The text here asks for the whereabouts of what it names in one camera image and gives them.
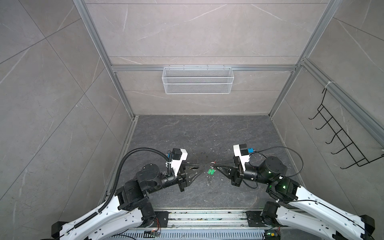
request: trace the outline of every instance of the metal hanger rack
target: metal hanger rack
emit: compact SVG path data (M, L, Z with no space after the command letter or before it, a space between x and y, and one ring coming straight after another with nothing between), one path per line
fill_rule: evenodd
M351 156L351 158L353 159L353 161L355 162L355 163L349 165L348 167L340 167L340 168L341 168L341 169L347 169L347 168L349 168L349 167L352 167L353 165L357 165L357 166L359 166L359 167L362 167L362 166L364 166L364 165L366 165L366 164L368 164L368 163L371 163L371 162L373 162L373 161L376 161L376 160L378 160L378 159L384 157L384 154L382 154L380 157L375 158L375 159L373 159L373 160L371 160L371 161L369 161L369 160L365 157L365 155L360 151L360 149L357 147L357 145L354 143L354 141L349 137L349 135L347 134L347 132L341 127L341 125L338 123L338 121L333 117L333 115L332 115L332 114L328 111L328 109L323 105L324 98L325 98L325 94L327 93L327 89L324 88L323 91L322 91L321 93L324 93L324 95L323 95L323 99L322 99L322 101L321 101L320 106L317 108L317 113L316 113L316 115L315 115L313 118L309 118L309 119L312 120L312 119L314 119L317 115L320 114L320 115L323 117L323 119L325 120L325 123L324 123L324 125L323 125L321 128L316 128L316 130L320 130L320 129L322 129L324 126L328 125L328 126L331 128L331 130L334 132L334 135L333 135L332 140L331 140L330 142L325 142L325 143L326 143L326 144L330 144L330 143L333 142L333 140L335 139L335 137L337 137L337 138L339 139L339 141L341 142L341 144L344 146L344 147L343 147L342 149L340 149L338 152L335 152L335 153L331 152L331 154L338 154L339 152L341 152L342 150L345 149L345 150L349 153L349 155ZM327 119L324 117L324 115L321 113L322 110L326 111L326 112L331 116L328 120L327 120ZM335 129L329 124L329 121L331 121L332 119L333 119L333 120L336 122L336 124L340 127L340 130L337 131L337 132L336 132ZM344 134L348 137L348 139L351 141L351 143L349 143L349 144L346 145L346 144L341 140L340 136L338 135L338 134L341 134L341 133L344 133ZM362 158L361 160L358 160L358 161L357 161L357 160L353 157L353 155L351 154L351 152L348 150L348 147L349 147L349 146L354 146L354 147L360 152L360 154L363 156L363 158Z

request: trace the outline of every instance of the wall tile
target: wall tile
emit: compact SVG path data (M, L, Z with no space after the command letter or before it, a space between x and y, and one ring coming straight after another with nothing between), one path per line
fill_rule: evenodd
M289 71L234 71L232 91L281 90ZM126 91L164 91L161 71L118 72L118 78Z
M316 127L319 128L325 123L324 119L321 116L317 116L313 120L308 119L315 116L316 109L323 98L322 91L323 86L308 72L304 71L295 80L286 96L286 100L311 139L313 139L317 149L357 213L359 215L368 214L375 219L377 226L381 226L384 222L382 217L384 213L384 203L382 202L384 196L384 189L382 188L384 169L380 166L384 159L378 159L362 167L352 166L348 169L340 169L340 167L347 167L354 163L352 158L345 150L336 155L331 154L331 152L342 149L341 142L336 138L331 144L326 144L325 141L329 142L333 137L330 127L325 126L321 130L316 130ZM368 159L373 160L382 154L380 144L330 93L326 94L323 104ZM330 124L334 129L340 129L333 120L330 121ZM351 146L348 150L357 160L362 159L361 154L358 153L355 147ZM378 239L384 236L383 230L378 228L375 230L375 234L377 236L375 238Z
M0 63L44 38L19 1L0 2Z
M111 121L108 124L108 127L111 129L113 135L115 135L120 144L124 140L125 133L130 123L131 118L125 109L123 102L120 101Z
M328 0L85 0L86 3L218 4L218 3L327 3Z
M87 6L110 56L192 57L298 56L326 5Z
M84 26L78 20L47 38L85 92L104 68Z
M0 64L0 196L83 95L46 40Z
M120 97L106 69L101 72L85 94L108 124L119 104Z
M97 207L120 144L107 128L64 208L59 221L72 221Z
M135 114L268 114L280 91L232 91L230 94L165 94L126 91Z
M334 17L384 39L383 8L381 0L344 0Z
M0 201L0 239L48 238L105 129L84 95Z
M293 64L299 56L280 57L109 57L113 65L126 64Z
M274 115L273 121L285 145L297 151L304 160L305 166L300 176L306 188L327 202L356 214L316 145L285 100ZM301 161L298 156L291 153L291 157L300 169Z
M384 124L384 41L333 19L310 60Z
M80 19L72 0L20 0L45 36Z

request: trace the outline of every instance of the mesh basket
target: mesh basket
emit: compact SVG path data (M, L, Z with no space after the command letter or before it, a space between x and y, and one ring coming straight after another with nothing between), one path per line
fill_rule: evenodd
M166 67L162 80L166 94L230 93L230 67Z

